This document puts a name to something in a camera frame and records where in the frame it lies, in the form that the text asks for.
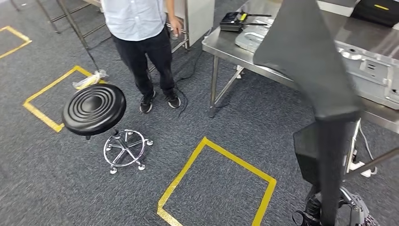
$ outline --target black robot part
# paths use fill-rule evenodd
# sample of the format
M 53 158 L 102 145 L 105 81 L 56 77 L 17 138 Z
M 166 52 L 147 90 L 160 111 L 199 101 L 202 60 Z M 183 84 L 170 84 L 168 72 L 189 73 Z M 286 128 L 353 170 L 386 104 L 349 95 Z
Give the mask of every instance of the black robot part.
M 323 197 L 321 224 L 333 226 L 346 128 L 360 118 L 362 106 L 316 1 L 284 0 L 253 60 L 291 78 L 313 106 L 318 175 L 312 181 Z

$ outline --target black stool seat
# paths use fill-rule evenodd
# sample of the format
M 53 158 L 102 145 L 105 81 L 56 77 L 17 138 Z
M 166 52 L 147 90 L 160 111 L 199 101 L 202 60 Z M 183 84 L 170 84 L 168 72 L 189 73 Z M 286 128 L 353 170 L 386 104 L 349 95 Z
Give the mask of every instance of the black stool seat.
M 64 107 L 62 121 L 77 135 L 93 136 L 114 127 L 125 110 L 122 90 L 110 84 L 96 84 L 73 95 Z

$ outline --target white shirt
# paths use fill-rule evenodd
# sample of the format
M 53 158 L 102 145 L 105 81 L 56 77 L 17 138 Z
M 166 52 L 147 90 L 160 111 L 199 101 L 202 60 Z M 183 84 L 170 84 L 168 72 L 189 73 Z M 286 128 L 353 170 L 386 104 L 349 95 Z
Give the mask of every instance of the white shirt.
M 158 35 L 165 26 L 163 0 L 101 0 L 110 32 L 127 41 Z

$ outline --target plastic bag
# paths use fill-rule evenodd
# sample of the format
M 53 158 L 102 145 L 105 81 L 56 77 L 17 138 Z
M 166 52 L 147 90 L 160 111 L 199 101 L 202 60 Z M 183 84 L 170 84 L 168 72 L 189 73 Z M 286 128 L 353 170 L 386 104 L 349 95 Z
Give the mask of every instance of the plastic bag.
M 80 82 L 73 82 L 72 85 L 75 89 L 83 89 L 89 85 L 97 84 L 100 79 L 108 77 L 104 70 L 95 71 L 93 75 L 83 79 Z

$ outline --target hand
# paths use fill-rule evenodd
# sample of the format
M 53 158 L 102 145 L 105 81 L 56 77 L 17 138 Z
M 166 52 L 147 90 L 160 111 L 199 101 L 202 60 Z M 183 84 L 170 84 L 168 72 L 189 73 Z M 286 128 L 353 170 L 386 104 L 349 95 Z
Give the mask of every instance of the hand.
M 176 16 L 169 18 L 170 26 L 174 36 L 179 36 L 182 33 L 182 21 Z

